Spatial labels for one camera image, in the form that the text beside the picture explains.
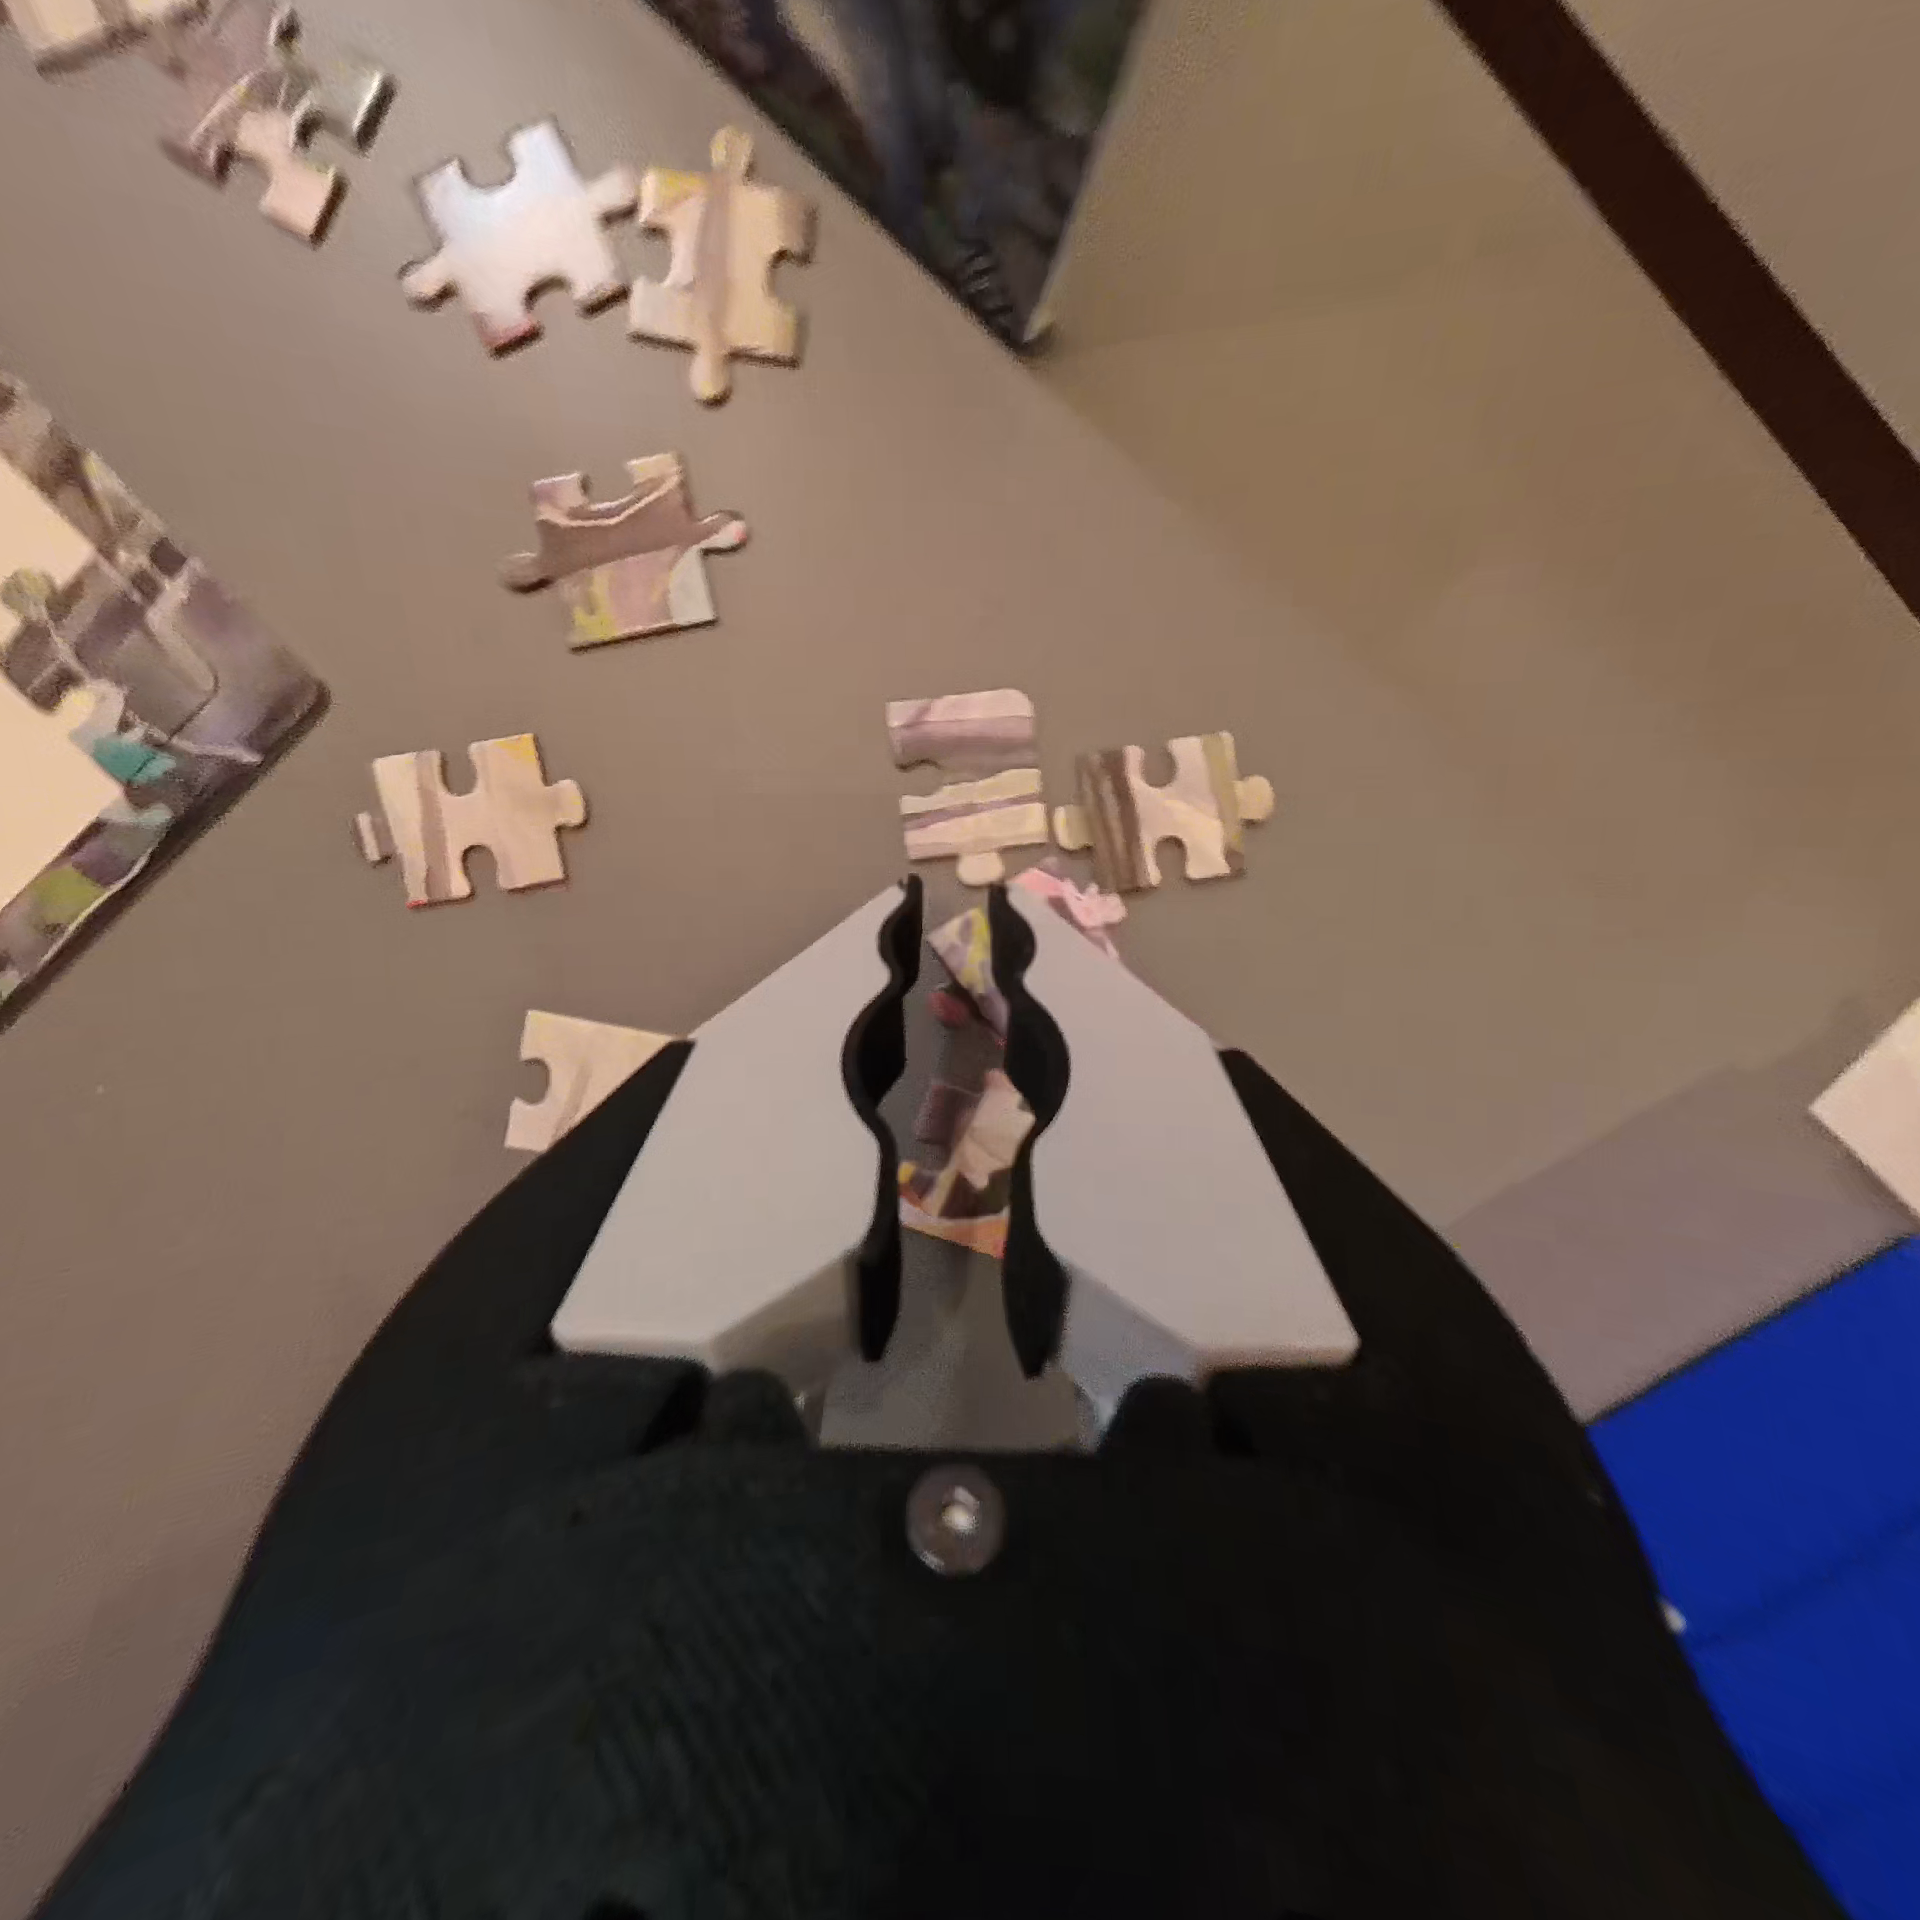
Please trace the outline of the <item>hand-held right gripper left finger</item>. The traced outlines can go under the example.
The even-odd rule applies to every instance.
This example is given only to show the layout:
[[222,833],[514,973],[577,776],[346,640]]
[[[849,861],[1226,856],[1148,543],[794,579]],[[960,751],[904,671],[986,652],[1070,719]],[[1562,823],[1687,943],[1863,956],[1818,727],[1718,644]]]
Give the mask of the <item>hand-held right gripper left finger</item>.
[[927,890],[890,885],[689,1034],[549,1333],[571,1356],[769,1371],[813,1401],[897,1327],[904,1002]]

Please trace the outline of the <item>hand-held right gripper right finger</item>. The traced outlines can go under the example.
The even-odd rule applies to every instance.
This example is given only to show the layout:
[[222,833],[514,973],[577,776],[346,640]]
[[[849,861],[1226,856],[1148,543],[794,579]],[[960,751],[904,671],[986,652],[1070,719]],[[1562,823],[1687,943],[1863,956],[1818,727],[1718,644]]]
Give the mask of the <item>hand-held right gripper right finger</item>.
[[987,894],[1013,1172],[1005,1313],[1098,1425],[1172,1377],[1348,1367],[1359,1333],[1215,1039],[1028,890]]

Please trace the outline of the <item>purple pink puzzle piece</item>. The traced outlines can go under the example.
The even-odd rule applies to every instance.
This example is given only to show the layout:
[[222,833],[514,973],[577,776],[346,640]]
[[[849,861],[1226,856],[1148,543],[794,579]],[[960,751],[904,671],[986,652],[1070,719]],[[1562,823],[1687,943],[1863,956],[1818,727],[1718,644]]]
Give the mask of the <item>purple pink puzzle piece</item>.
[[1013,1176],[1034,1105],[1005,1072],[1005,995],[993,983],[987,907],[975,903],[927,935],[933,1078],[897,1152],[897,1225],[911,1233],[1005,1259]]

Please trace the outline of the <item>white striped puzzle piece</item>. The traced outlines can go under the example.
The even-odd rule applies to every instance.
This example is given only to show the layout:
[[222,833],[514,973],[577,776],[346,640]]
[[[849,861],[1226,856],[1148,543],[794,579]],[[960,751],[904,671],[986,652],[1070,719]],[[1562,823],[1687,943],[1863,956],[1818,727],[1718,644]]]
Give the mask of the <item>white striped puzzle piece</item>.
[[549,779],[535,736],[474,737],[468,772],[454,793],[440,751],[373,759],[373,810],[350,833],[367,869],[399,869],[410,907],[468,901],[468,851],[503,894],[563,885],[557,833],[590,823],[585,788]]

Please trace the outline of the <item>jigsaw puzzle board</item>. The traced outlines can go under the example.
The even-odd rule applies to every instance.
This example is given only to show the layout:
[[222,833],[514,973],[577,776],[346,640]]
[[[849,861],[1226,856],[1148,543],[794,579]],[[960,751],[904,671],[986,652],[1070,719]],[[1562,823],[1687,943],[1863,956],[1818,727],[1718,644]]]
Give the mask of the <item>jigsaw puzzle board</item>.
[[318,713],[308,665],[7,371],[7,1020]]

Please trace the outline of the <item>blue plastic bin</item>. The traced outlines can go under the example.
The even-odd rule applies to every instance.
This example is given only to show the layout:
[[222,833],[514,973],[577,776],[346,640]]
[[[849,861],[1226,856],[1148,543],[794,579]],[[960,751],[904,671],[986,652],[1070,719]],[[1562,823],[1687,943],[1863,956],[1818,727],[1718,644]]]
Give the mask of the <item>blue plastic bin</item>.
[[1592,1425],[1672,1629],[1848,1914],[1920,1914],[1920,1245]]

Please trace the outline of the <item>white paper sheet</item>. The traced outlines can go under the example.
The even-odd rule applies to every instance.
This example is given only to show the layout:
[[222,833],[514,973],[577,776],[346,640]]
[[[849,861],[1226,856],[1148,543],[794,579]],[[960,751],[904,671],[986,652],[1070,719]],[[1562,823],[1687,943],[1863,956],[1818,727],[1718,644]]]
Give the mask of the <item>white paper sheet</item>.
[[1920,1218],[1920,1005],[1909,1002],[1818,1093],[1811,1123]]

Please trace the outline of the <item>scattered loose puzzle pieces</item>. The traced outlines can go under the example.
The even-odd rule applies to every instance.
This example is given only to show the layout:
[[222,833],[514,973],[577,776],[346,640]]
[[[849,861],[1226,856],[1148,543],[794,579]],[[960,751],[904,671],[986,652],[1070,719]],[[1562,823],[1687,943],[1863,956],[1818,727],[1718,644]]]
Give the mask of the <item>scattered loose puzzle pieces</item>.
[[[32,57],[155,31],[180,79],[171,156],[222,182],[233,159],[258,168],[258,210],[304,242],[341,200],[341,168],[308,159],[308,133],[364,150],[388,100],[388,70],[346,57],[313,70],[290,4],[10,4]],[[399,273],[410,302],[456,295],[490,356],[527,345],[535,295],[563,285],[585,311],[625,302],[625,332],[689,345],[689,393],[729,398],[729,360],[798,360],[798,311],[778,295],[784,255],[807,261],[813,205],[755,182],[747,127],[716,127],[708,168],[577,176],[555,119],[503,137],[503,182],[474,182],[456,159],[421,176],[421,210],[435,252]],[[590,494],[585,472],[534,486],[534,549],[500,565],[509,588],[557,588],[571,647],[689,635],[716,615],[708,551],[752,543],[736,512],[699,512],[680,450],[634,459],[625,491]],[[1232,736],[1172,737],[1172,779],[1143,776],[1143,751],[1078,753],[1073,802],[1040,802],[1034,768],[1036,707],[1023,691],[947,691],[890,703],[892,768],[947,768],[958,779],[897,797],[904,856],[958,861],[958,885],[998,885],[1005,851],[1057,840],[1098,856],[1098,890],[1018,873],[1018,890],[1054,901],[1070,925],[1108,947],[1122,894],[1159,885],[1159,843],[1188,851],[1188,879],[1244,873],[1244,832],[1271,820],[1275,788],[1244,776]]]

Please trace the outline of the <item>illustrated puzzle box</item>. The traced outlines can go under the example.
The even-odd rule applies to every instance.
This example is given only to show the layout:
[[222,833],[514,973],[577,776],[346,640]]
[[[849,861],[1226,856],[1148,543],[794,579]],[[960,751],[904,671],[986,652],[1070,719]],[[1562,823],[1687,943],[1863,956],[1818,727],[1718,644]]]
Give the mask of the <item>illustrated puzzle box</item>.
[[1036,349],[1143,0],[655,0],[1013,349]]

